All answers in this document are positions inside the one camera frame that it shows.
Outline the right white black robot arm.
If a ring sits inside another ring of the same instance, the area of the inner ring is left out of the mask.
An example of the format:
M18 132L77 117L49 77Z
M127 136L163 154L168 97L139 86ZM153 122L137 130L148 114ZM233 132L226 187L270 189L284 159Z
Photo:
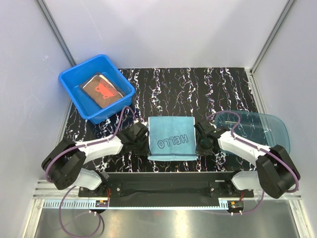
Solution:
M245 139L225 127L215 127L204 120L194 125L198 135L196 152L210 155L223 150L235 154L256 167L255 171L241 171L225 184L229 196L237 196L243 190L262 190L278 199L285 193L298 190L300 174L289 153L281 145L260 145Z

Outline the dark grey-blue towel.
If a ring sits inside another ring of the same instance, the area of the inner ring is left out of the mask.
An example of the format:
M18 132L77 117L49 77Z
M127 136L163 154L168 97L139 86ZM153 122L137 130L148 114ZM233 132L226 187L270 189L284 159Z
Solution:
M79 89L82 91L82 92L84 92L85 93L85 85L84 84L81 84L81 85L79 85Z

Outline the brown towel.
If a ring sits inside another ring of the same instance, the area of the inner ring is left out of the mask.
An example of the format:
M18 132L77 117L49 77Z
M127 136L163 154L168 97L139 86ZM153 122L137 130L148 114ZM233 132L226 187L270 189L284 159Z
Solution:
M99 73L82 83L80 87L102 109L125 96L118 86Z

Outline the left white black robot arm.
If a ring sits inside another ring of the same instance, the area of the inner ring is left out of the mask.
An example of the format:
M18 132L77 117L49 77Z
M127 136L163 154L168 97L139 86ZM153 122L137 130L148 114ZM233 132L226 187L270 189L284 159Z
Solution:
M48 181L58 190L79 186L90 190L95 196L106 193L106 176L83 168L95 159L132 152L138 156L149 154L149 128L136 122L116 135L91 141L73 142L64 138L43 160L41 167Z

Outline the blue striped towel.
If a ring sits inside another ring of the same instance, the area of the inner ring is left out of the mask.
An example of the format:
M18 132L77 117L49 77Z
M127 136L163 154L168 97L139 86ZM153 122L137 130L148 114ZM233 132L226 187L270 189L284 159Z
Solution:
M194 161L196 133L194 117L149 117L148 159L151 161Z

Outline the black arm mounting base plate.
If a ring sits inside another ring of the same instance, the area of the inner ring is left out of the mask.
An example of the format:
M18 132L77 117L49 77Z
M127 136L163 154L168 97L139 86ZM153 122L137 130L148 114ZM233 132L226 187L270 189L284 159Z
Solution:
M109 173L94 191L79 188L80 197L127 197L148 194L197 194L211 198L253 197L250 189L235 188L234 172Z

